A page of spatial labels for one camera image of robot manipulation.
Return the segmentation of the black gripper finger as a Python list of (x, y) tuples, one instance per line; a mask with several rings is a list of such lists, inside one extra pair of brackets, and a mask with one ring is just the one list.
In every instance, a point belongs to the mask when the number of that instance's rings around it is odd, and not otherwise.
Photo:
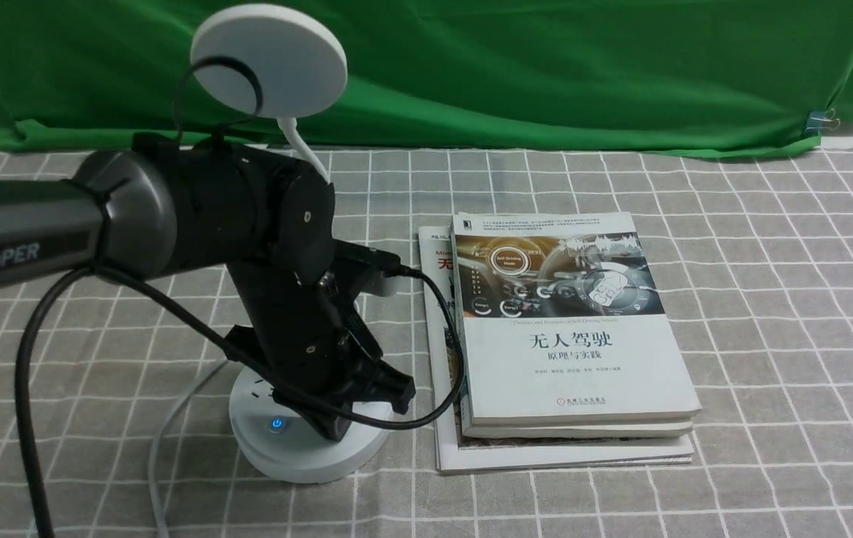
[[(324, 401), (341, 409), (341, 411), (353, 411), (353, 402), (356, 400), (350, 394), (350, 389), (324, 389), (324, 391), (312, 392), (310, 395), (319, 401)], [(294, 409), (304, 418), (307, 425), (320, 435), (321, 439), (328, 440), (328, 442), (341, 442), (353, 423), (351, 420), (337, 415), (337, 413), (311, 408), (300, 396), (294, 398), (294, 403), (296, 403)]]

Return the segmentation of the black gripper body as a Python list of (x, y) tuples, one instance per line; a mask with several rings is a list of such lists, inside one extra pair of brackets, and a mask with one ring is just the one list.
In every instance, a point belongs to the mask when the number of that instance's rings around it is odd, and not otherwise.
[(352, 369), (362, 359), (382, 358), (382, 348), (359, 319), (356, 297), (335, 278), (334, 259), (335, 249), (313, 285), (303, 285), (293, 271), (263, 256), (226, 266), (253, 331), (236, 334), (236, 345), (262, 359), (273, 380), (306, 394), (324, 389), (352, 394)]

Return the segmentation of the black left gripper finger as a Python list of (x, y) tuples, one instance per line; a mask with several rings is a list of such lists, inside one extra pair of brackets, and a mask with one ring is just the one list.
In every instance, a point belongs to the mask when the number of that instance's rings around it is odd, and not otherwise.
[(386, 403), (405, 415), (416, 393), (412, 376), (382, 359), (362, 359), (352, 369), (352, 398), (364, 403)]

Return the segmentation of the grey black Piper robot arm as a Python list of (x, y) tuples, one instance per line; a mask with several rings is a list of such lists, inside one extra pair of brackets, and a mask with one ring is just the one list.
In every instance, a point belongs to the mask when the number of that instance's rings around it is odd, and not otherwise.
[(355, 404), (406, 413), (415, 384), (383, 361), (355, 306), (385, 295), (400, 258), (338, 241), (334, 216), (333, 184), (303, 160), (137, 134), (68, 179), (0, 180), (0, 288), (75, 269), (133, 285), (224, 265), (250, 324), (216, 344), (340, 442)]

